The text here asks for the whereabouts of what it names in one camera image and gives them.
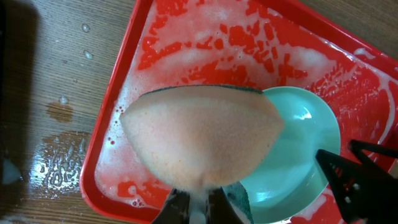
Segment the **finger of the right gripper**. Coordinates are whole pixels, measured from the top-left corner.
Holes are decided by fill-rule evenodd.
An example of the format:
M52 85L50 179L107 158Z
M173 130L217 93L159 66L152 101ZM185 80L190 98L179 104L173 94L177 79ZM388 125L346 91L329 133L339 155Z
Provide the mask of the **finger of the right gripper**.
M324 149L315 156L346 223L397 223L397 179L367 157L353 162Z
M351 140L349 149L359 163L349 161L349 169L355 171L390 171L392 163L397 159L397 150L380 144L373 144L359 140ZM364 151L374 152L381 156L376 162L369 158Z

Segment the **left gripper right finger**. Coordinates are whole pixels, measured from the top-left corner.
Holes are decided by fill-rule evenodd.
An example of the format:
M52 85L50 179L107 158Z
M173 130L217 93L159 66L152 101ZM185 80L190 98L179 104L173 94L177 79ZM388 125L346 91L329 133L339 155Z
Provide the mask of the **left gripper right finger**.
M207 224L243 224L222 188L209 191L206 201Z

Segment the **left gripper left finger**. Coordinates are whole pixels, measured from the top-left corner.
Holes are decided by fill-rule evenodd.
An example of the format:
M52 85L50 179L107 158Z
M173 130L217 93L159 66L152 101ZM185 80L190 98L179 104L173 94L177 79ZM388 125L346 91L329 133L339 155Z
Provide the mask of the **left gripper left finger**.
M189 224L189 204L188 193L172 189L152 224Z

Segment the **pink sponge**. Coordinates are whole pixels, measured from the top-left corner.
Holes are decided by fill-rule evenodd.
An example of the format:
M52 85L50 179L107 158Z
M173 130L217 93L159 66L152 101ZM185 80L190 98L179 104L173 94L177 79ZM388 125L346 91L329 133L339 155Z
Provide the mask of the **pink sponge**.
M189 223L206 223L209 191L250 175L284 129L261 91L219 85L143 94L120 122L142 163L172 189L189 194Z

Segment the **light blue plate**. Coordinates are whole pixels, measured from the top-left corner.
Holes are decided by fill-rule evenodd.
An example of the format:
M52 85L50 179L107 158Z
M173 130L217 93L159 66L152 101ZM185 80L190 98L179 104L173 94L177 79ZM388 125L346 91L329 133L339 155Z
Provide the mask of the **light blue plate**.
M243 223L312 223L331 199L315 155L319 149L340 154L336 116L323 99L302 88L280 86L263 93L285 128L268 157L242 180L248 205L236 206L235 212Z

